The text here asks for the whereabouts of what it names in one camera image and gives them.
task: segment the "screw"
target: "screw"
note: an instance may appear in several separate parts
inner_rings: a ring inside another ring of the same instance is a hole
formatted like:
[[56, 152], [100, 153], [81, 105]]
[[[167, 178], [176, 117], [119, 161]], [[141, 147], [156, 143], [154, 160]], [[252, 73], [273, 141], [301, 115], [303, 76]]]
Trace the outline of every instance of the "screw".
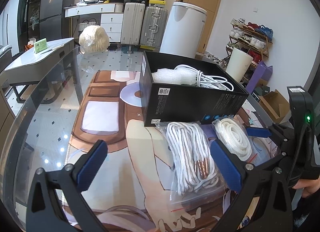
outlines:
[[281, 174], [282, 173], [282, 169], [280, 167], [276, 167], [276, 173]]
[[71, 170], [73, 169], [73, 164], [71, 164], [71, 163], [67, 164], [67, 165], [64, 167], [64, 169], [65, 169], [66, 171], [71, 171]]
[[37, 170], [36, 170], [36, 174], [41, 174], [42, 172], [43, 172], [44, 170], [43, 170], [43, 168], [38, 168]]
[[247, 163], [247, 164], [245, 165], [245, 168], [246, 168], [248, 171], [252, 171], [253, 168], [254, 168], [254, 166], [253, 166], [251, 163]]

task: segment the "silver suitcase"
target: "silver suitcase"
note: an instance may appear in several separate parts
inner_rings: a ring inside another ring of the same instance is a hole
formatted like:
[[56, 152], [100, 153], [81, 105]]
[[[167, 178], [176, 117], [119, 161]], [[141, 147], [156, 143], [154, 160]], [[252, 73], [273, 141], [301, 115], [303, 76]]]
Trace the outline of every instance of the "silver suitcase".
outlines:
[[167, 18], [166, 9], [148, 6], [143, 18], [140, 45], [160, 47]]
[[139, 3], [125, 4], [121, 30], [122, 44], [139, 44], [145, 7]]

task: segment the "label sticker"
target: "label sticker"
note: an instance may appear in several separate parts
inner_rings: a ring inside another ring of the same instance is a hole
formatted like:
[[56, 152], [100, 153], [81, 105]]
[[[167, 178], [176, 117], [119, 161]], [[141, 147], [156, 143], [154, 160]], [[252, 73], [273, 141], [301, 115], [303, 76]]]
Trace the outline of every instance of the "label sticker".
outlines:
[[145, 60], [144, 56], [143, 56], [143, 59], [142, 59], [141, 69], [142, 69], [142, 74], [144, 76], [144, 72], [146, 71], [146, 60]]
[[168, 96], [169, 92], [170, 92], [170, 89], [168, 88], [159, 88], [158, 95]]
[[152, 119], [151, 120], [151, 124], [157, 124], [157, 123], [160, 123], [161, 122], [161, 119]]
[[305, 92], [302, 88], [291, 88], [289, 90], [293, 93]]

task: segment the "blue gripper pad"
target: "blue gripper pad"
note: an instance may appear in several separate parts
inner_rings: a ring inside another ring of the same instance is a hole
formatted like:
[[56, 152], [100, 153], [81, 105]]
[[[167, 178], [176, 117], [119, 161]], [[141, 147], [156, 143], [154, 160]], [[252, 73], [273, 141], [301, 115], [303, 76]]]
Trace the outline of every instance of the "blue gripper pad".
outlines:
[[257, 128], [257, 127], [248, 127], [246, 128], [248, 136], [255, 137], [264, 137], [268, 138], [271, 136], [271, 132], [268, 128]]
[[211, 156], [214, 162], [217, 164], [229, 188], [239, 193], [242, 188], [241, 174], [236, 168], [236, 166], [229, 159], [229, 157], [226, 155], [226, 153], [223, 151], [223, 149], [220, 147], [217, 141], [218, 140], [214, 140], [211, 142]]
[[89, 189], [89, 186], [91, 185], [94, 177], [96, 176], [102, 163], [107, 157], [107, 143], [102, 140], [98, 140], [97, 143], [94, 144], [94, 146], [86, 155], [81, 156], [86, 157], [89, 155], [88, 159], [86, 159], [85, 163], [83, 164], [83, 167], [78, 171], [78, 174], [76, 176], [77, 190], [79, 192], [86, 191]]

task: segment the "tile floor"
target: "tile floor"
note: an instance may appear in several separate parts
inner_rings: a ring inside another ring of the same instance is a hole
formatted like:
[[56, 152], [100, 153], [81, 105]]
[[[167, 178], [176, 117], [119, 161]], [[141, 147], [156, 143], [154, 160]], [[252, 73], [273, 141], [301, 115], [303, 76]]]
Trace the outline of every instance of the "tile floor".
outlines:
[[[79, 54], [77, 60], [83, 93], [98, 70], [140, 71], [142, 58], [142, 52], [125, 54], [120, 50], [89, 55]], [[23, 104], [16, 102], [15, 93], [7, 99], [17, 116]], [[25, 178], [25, 184], [20, 188], [16, 187], [16, 190], [20, 190], [25, 195], [22, 203], [27, 202], [31, 181], [37, 168], [43, 167], [46, 171], [53, 171], [61, 169], [64, 165], [69, 137], [78, 109], [79, 102], [72, 78], [53, 103], [40, 105], [37, 109], [28, 128], [26, 139], [26, 142], [34, 148], [34, 152], [29, 162], [21, 161], [17, 166], [18, 172], [23, 172]], [[23, 223], [25, 223], [25, 210], [21, 202], [16, 204], [18, 217]]]

